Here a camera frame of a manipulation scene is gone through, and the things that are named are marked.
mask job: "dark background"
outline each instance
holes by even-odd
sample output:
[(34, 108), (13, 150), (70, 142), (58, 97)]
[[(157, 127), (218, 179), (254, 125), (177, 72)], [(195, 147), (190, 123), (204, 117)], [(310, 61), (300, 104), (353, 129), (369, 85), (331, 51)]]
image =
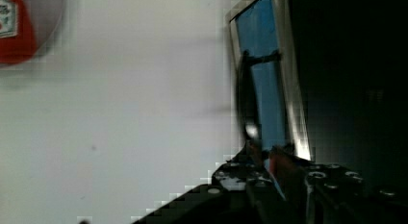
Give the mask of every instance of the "dark background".
[(406, 0), (290, 0), (316, 162), (408, 187)]

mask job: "white wall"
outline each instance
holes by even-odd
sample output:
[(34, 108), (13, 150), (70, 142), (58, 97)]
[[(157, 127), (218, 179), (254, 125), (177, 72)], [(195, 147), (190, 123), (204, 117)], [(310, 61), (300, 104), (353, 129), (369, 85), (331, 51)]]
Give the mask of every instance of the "white wall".
[(130, 223), (239, 150), (238, 0), (68, 0), (47, 56), (0, 70), (0, 223)]

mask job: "bolt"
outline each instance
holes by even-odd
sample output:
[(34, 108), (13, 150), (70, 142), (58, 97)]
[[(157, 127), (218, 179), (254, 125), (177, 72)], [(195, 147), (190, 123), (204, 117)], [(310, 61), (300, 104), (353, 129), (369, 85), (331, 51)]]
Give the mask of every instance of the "bolt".
[(390, 189), (383, 188), (379, 192), (387, 197), (395, 197), (395, 192)]
[(309, 166), (310, 169), (316, 170), (316, 169), (320, 169), (319, 165), (311, 165)]
[(336, 189), (336, 188), (339, 187), (339, 186), (337, 186), (337, 185), (334, 184), (334, 183), (325, 183), (324, 186), (325, 186), (326, 188), (329, 188), (329, 189)]
[(217, 174), (217, 176), (219, 176), (219, 177), (225, 176), (225, 173), (224, 173), (223, 171), (219, 171), (219, 172), (217, 172), (216, 174)]
[(261, 176), (262, 174), (261, 174), (260, 172), (253, 171), (253, 172), (252, 172), (252, 175), (255, 176), (255, 177), (259, 177), (259, 176)]
[(227, 166), (229, 166), (229, 167), (236, 167), (236, 166), (239, 166), (239, 164), (238, 164), (238, 163), (235, 163), (235, 162), (229, 162), (229, 163), (227, 163)]
[(218, 194), (221, 192), (221, 190), (217, 189), (217, 188), (209, 188), (207, 190), (208, 193), (212, 193), (212, 194)]
[(358, 177), (358, 173), (356, 173), (356, 172), (353, 172), (353, 171), (347, 171), (347, 172), (345, 172), (345, 175), (346, 176), (348, 176), (348, 177)]
[(339, 168), (340, 166), (338, 164), (329, 164), (327, 165), (327, 168)]
[(314, 171), (314, 172), (310, 172), (309, 176), (317, 178), (317, 179), (322, 179), (326, 177), (326, 174), (322, 172)]
[(255, 187), (266, 187), (267, 184), (263, 181), (259, 181), (258, 183), (255, 184)]

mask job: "black object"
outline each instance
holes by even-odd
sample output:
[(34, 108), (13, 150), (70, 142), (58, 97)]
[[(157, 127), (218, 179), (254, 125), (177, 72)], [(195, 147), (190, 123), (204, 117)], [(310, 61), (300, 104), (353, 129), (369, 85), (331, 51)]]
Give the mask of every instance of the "black object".
[[(379, 187), (365, 196), (364, 178), (357, 172), (337, 164), (314, 164), (276, 149), (269, 159), (279, 163), (275, 177), (286, 200), (264, 168), (229, 162), (213, 174), (211, 185), (192, 189), (134, 224), (404, 223), (408, 206), (403, 189)], [(245, 183), (244, 189), (223, 184), (232, 179)]]

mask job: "red object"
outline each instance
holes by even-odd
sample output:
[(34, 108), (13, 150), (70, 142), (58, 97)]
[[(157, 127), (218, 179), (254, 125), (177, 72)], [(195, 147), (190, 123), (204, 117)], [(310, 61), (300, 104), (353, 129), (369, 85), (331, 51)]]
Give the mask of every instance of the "red object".
[(17, 6), (17, 33), (14, 37), (0, 37), (0, 63), (14, 64), (31, 59), (37, 51), (37, 43), (23, 0), (9, 1)]

